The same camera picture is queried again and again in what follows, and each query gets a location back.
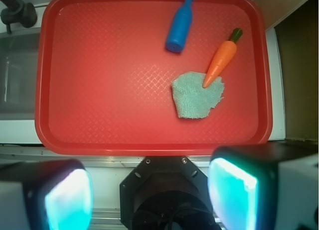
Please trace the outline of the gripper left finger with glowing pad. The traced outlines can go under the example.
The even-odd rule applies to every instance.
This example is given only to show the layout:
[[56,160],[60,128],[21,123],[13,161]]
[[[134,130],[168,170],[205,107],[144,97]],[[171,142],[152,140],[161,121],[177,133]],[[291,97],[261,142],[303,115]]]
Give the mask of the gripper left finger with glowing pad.
[[91,176],[79,160],[0,166],[2,230],[86,230],[93,203]]

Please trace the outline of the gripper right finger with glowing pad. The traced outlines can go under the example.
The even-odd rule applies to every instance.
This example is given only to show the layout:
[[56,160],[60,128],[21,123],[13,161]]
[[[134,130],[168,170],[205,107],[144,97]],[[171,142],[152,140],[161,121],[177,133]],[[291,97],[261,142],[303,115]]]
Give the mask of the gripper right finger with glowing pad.
[[316,230],[319,146],[311,142],[221,146],[209,163],[208,192],[228,230]]

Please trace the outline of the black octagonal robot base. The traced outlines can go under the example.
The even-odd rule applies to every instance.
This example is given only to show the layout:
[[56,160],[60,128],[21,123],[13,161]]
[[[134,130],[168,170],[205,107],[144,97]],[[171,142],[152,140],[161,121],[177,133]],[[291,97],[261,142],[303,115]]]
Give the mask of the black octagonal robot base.
[[129,230],[219,230],[207,176],[187,157],[146,157],[119,185]]

